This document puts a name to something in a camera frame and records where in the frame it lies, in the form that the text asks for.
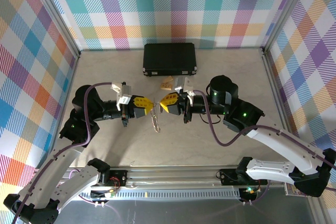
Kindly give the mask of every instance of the black case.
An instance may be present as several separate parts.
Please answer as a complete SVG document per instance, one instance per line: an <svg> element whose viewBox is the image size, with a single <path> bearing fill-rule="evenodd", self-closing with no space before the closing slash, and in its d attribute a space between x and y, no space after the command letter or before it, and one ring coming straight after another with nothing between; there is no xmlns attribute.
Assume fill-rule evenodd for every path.
<svg viewBox="0 0 336 224"><path fill-rule="evenodd" d="M146 44L143 53L145 76L193 75L197 72L193 43Z"/></svg>

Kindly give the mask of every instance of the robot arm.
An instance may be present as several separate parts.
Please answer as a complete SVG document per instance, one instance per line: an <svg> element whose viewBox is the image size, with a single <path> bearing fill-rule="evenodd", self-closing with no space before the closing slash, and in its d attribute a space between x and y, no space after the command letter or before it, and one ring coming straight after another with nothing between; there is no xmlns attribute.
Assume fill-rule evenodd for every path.
<svg viewBox="0 0 336 224"><path fill-rule="evenodd" d="M177 92L164 97L160 103L161 107L168 113L176 115L183 113L184 123L190 122L194 113L205 114L204 99L201 95L194 94L190 81L186 78L186 81L178 80L176 84ZM250 128L243 135L260 141L288 160L287 162L268 162L244 157L236 169L240 182L248 183L259 179L276 180L293 184L310 196L319 197L322 194L328 184L331 167L317 159L317 155L334 164L336 160L334 150L323 151L311 146L272 123L262 110L238 98L238 86L226 76L214 77L208 88L210 93L206 100L210 114L223 115L223 124L235 132ZM268 126L268 129L267 127L254 129L254 125ZM298 144L315 154L309 154Z"/></svg>
<svg viewBox="0 0 336 224"><path fill-rule="evenodd" d="M96 121L121 118L124 127L131 118L140 118L147 115L153 108L153 103L137 95L130 95L130 87L121 83L117 92L117 101L103 102L93 88L88 94L88 114L91 129L91 139L99 131ZM58 185L69 165L82 153L87 145L68 148L62 154L56 155L65 147L86 142L88 138L84 116L84 96L90 85L82 86L76 91L72 100L74 109L70 118L65 122L60 131L60 138L45 162L35 176L18 194L10 194L4 200L4 205L14 214L19 211L20 219L25 223L52 224L60 211L74 197L83 192L87 187L99 184L106 185L110 180L110 166L94 158L87 166L73 178Z"/></svg>

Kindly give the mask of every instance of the aluminum frame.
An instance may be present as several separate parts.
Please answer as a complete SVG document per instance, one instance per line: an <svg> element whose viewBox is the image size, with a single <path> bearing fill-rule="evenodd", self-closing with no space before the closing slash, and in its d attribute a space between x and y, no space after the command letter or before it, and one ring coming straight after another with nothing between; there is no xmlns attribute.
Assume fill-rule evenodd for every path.
<svg viewBox="0 0 336 224"><path fill-rule="evenodd" d="M277 110L279 112L279 116L281 119L282 127L287 131L291 132L290 124L288 117L285 113L285 107L281 102L281 96L279 93L279 88L277 86L275 77L272 73L271 64L269 62L268 52L266 50L260 49L260 56L265 66L265 72L274 96L275 104L277 106ZM328 213L328 210L325 206L325 203L322 199L316 197L308 197L308 203L314 218L315 223L318 224L332 224L332 220Z"/></svg>
<svg viewBox="0 0 336 224"><path fill-rule="evenodd" d="M222 186L216 178L220 169L236 169L230 165L202 165L202 166L120 166L111 170L127 170L125 189L219 189L219 188L246 188L246 186ZM63 175L61 183L69 179L69 168ZM271 187L283 187L282 182L272 182ZM111 186L92 186L93 190L114 189Z"/></svg>
<svg viewBox="0 0 336 224"><path fill-rule="evenodd" d="M291 15L292 11L294 10L297 2L299 0L287 0L285 6L283 7L283 10L280 14L279 20L275 24L274 29L272 30L271 34L269 35L269 38L265 44L265 51L269 51L278 38L283 26L285 25L288 17Z"/></svg>
<svg viewBox="0 0 336 224"><path fill-rule="evenodd" d="M61 35L65 39L69 49L71 50L71 53L73 55L76 55L77 58L79 58L80 49L77 46L77 43L75 42L74 38L72 37L71 32L69 31L67 25L65 24L54 1L53 0L41 0L41 1L46 10L48 11L51 19L54 21L57 29L60 31Z"/></svg>

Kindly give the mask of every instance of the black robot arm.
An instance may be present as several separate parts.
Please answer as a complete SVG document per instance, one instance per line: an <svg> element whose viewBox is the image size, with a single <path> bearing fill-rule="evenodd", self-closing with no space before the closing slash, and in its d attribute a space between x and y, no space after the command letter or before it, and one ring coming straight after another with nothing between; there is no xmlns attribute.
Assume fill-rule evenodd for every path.
<svg viewBox="0 0 336 224"><path fill-rule="evenodd" d="M222 115L223 124L235 132L256 125L260 117L264 116L261 109L238 98L238 86L226 76L214 77L206 90L210 114ZM180 89L179 92L166 95L160 105L168 113L176 115L183 113L183 121L188 123L192 120L193 114L205 114L206 111L201 95L192 97L192 106L187 95L183 89Z"/></svg>
<svg viewBox="0 0 336 224"><path fill-rule="evenodd" d="M74 144L83 143L88 137L84 116L84 95L90 85L84 85L77 89L72 100L74 109L70 112L69 119L65 122L60 131L60 138L66 137ZM102 101L95 88L88 94L88 112L91 128L91 139L99 131L97 121L121 118L124 127L127 126L131 118L140 118L147 115L153 108L153 103L138 95L133 95L128 104L121 104L120 110L117 108L117 101Z"/></svg>

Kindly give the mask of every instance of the black bracket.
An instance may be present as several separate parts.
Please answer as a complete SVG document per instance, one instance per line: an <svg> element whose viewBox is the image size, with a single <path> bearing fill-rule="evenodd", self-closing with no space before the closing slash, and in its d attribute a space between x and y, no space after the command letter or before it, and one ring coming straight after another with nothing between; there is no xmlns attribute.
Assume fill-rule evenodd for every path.
<svg viewBox="0 0 336 224"><path fill-rule="evenodd" d="M110 178L110 167L107 163L104 161L94 158L88 162L88 165L93 166L97 169L98 172L100 172L100 178L98 181L98 184L105 185L109 182Z"/></svg>
<svg viewBox="0 0 336 224"><path fill-rule="evenodd" d="M110 170L110 180L113 183L112 177L119 180L120 186L126 186L127 170Z"/></svg>
<svg viewBox="0 0 336 224"><path fill-rule="evenodd" d="M250 179L249 181L241 180L236 173L236 169L220 169L217 173L222 186L259 186L259 181ZM266 179L260 180L260 185L267 185Z"/></svg>
<svg viewBox="0 0 336 224"><path fill-rule="evenodd" d="M15 214L22 202L19 194L8 194L4 200L4 205ZM24 205L20 213L20 219L24 223L31 224L53 224L58 216L57 206L59 200L50 199L48 205L42 209L34 208L33 204Z"/></svg>

